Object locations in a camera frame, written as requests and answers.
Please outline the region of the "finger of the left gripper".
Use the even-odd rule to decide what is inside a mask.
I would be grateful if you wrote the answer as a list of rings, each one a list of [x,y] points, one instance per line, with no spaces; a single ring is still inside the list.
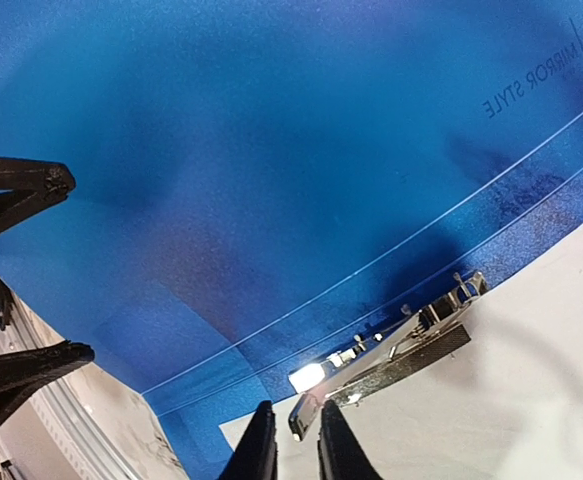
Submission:
[[[87,344],[62,341],[0,355],[0,426],[42,387],[94,361]]]
[[[0,234],[64,202],[75,187],[62,163],[0,157]]]

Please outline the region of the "white paper sheet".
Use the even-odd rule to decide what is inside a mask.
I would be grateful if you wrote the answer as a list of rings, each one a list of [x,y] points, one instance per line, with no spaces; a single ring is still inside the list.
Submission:
[[[386,479],[583,479],[583,224],[467,313],[470,342],[343,412]]]

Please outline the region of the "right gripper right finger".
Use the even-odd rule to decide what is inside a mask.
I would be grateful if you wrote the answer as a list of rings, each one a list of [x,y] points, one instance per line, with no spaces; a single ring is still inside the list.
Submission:
[[[322,480],[382,479],[332,400],[327,400],[321,410],[317,449]]]

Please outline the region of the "metal folder clip mechanism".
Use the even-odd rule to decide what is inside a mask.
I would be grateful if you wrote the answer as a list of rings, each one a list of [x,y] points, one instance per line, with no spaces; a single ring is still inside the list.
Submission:
[[[480,271],[454,279],[454,288],[419,310],[404,306],[405,320],[370,336],[357,334],[351,343],[289,373],[299,394],[288,416],[295,441],[305,439],[326,401],[341,408],[357,405],[470,342],[462,317],[489,287]]]

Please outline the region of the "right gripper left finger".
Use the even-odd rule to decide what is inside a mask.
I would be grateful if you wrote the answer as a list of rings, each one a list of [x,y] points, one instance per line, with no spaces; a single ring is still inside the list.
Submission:
[[[252,416],[220,480],[275,480],[276,426],[272,402],[262,401]]]

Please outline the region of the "blue file folder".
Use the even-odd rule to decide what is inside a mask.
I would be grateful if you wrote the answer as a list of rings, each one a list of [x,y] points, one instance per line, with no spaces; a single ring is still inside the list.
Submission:
[[[583,1],[0,1],[0,156],[77,182],[0,277],[210,479],[583,166]]]

